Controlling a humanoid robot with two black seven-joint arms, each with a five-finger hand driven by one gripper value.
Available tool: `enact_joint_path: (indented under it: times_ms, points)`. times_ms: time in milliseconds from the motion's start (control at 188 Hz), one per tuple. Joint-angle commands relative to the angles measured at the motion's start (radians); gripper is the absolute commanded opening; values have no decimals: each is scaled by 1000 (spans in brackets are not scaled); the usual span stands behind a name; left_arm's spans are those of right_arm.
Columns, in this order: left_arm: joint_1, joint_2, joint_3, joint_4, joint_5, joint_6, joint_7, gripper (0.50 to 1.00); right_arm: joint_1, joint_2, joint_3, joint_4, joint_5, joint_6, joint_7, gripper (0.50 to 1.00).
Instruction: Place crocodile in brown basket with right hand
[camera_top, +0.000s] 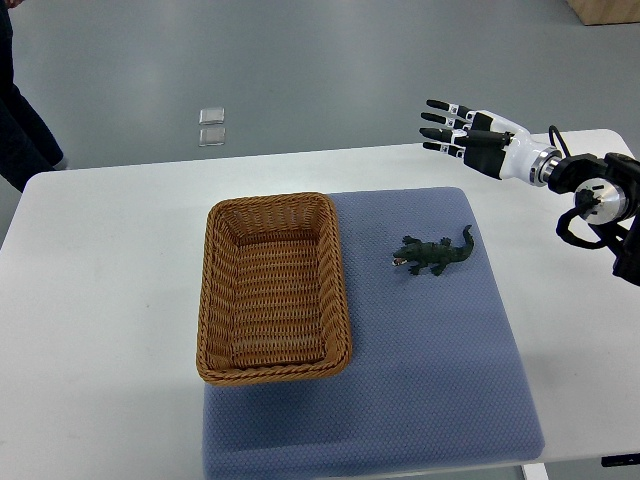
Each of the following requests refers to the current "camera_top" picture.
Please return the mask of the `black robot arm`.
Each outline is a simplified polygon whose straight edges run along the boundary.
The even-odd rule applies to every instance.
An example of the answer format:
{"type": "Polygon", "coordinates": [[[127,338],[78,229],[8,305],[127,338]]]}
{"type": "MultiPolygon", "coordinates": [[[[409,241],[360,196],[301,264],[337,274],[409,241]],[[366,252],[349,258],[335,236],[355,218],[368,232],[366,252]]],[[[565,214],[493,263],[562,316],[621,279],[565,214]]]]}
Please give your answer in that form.
{"type": "Polygon", "coordinates": [[[615,256],[613,275],[638,285],[639,163],[615,152],[602,158],[572,155],[554,125],[548,136],[563,155],[550,160],[540,178],[554,193],[571,193],[574,202],[560,216],[556,234],[578,248],[609,249],[615,256]]]}

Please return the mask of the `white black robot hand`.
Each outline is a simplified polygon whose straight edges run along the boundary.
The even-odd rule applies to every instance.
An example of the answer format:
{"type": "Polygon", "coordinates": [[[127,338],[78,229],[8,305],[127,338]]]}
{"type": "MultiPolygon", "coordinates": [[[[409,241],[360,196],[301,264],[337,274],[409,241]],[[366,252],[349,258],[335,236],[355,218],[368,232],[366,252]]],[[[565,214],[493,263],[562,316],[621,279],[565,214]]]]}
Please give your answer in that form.
{"type": "Polygon", "coordinates": [[[435,99],[426,105],[421,118],[429,125],[419,129],[423,148],[459,159],[488,177],[543,186],[561,158],[556,147],[534,140],[527,129],[493,112],[435,99]]]}

